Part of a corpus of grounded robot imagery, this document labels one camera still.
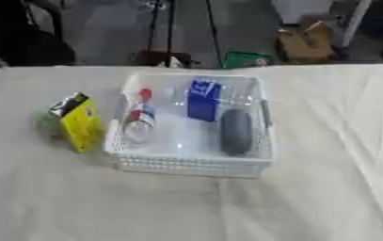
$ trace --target red bottle cap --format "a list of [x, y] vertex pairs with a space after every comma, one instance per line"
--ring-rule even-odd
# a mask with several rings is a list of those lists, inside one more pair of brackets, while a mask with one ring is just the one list
[[143, 98], [143, 102], [147, 102], [152, 98], [152, 91], [148, 88], [142, 88], [138, 94]]

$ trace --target gray sponge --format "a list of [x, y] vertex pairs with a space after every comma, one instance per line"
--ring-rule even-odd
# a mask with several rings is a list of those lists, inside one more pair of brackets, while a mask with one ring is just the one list
[[241, 109], [230, 109], [220, 119], [220, 145], [223, 152], [238, 155], [252, 145], [251, 117]]

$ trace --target yellow box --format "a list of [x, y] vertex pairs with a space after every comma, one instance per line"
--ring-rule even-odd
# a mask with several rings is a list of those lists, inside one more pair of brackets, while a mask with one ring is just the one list
[[56, 104], [50, 112], [59, 117], [67, 139], [76, 151], [83, 153], [97, 144], [104, 130], [92, 100], [83, 93]]

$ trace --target blue cube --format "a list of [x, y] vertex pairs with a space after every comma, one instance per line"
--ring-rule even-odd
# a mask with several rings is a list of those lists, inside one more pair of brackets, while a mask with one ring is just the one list
[[216, 82], [196, 79], [188, 91], [188, 117], [202, 121], [215, 121], [222, 86]]

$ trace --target cardboard box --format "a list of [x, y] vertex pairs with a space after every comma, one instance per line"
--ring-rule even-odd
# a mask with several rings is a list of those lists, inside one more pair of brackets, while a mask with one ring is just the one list
[[279, 51], [285, 62], [294, 64], [325, 63], [333, 51], [330, 47], [330, 31], [321, 22], [304, 31], [280, 29]]

